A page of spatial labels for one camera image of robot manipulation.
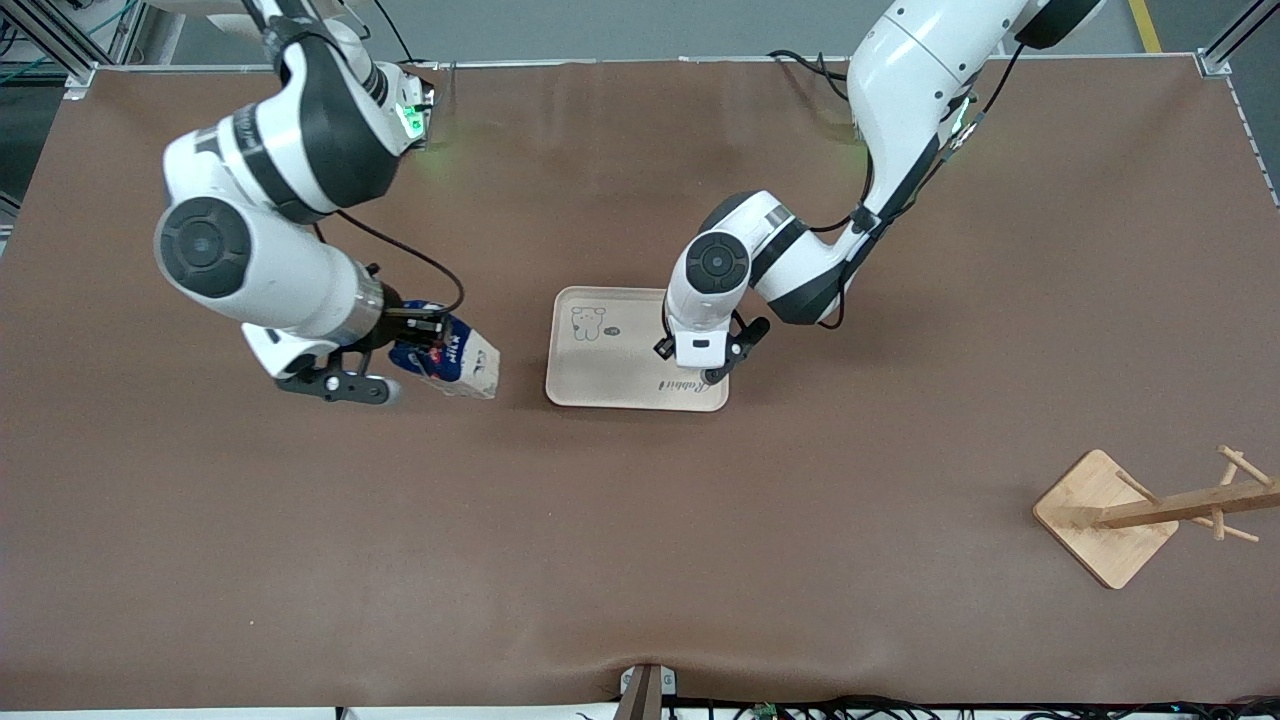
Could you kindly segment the blue milk carton green cap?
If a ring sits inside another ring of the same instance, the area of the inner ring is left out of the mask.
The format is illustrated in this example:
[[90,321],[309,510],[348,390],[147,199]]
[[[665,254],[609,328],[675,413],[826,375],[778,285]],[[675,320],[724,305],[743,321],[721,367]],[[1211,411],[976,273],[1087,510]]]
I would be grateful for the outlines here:
[[[448,313],[444,306],[422,300],[403,302],[404,311]],[[399,336],[388,355],[399,369],[419,377],[424,383],[447,396],[494,398],[500,382],[500,352],[470,324],[449,314],[447,325],[410,327],[401,332],[447,333],[447,343],[438,348],[416,348],[399,345]]]

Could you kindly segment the cream tray with bear print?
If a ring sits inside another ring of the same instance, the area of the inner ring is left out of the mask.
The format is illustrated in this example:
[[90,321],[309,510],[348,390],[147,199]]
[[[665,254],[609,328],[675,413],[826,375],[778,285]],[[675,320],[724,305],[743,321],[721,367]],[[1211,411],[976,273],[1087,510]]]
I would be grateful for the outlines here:
[[556,296],[545,395],[562,407],[714,413],[730,384],[654,351],[663,290],[570,286]]

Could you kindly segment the wooden cup stand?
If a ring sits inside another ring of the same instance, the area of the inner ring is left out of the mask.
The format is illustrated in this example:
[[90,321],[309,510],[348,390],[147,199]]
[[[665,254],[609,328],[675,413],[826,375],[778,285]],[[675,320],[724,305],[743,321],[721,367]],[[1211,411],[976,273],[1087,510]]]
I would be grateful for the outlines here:
[[1082,456],[1033,505],[1033,518],[1105,588],[1120,591],[1184,524],[1257,543],[1228,516],[1280,509],[1280,474],[1257,468],[1221,445],[1226,462],[1217,484],[1156,495],[1101,448]]

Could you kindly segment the metal table clamp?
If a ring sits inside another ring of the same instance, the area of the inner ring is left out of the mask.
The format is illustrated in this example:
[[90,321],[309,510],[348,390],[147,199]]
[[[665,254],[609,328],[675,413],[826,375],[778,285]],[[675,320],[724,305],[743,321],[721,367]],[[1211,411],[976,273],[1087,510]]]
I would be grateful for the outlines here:
[[672,667],[636,664],[620,678],[621,698],[613,720],[669,720],[668,698],[675,698],[677,675]]

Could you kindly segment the aluminium frame profile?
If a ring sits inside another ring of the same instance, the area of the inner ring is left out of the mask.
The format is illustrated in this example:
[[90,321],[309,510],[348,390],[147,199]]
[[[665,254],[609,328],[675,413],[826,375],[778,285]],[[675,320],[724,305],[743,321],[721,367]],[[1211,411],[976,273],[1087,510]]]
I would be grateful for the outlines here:
[[1244,42],[1280,12],[1280,0],[1251,0],[1206,47],[1194,51],[1196,67],[1202,78],[1222,78],[1231,74],[1229,60]]
[[145,0],[0,0],[0,88],[81,99],[99,70],[131,63]]

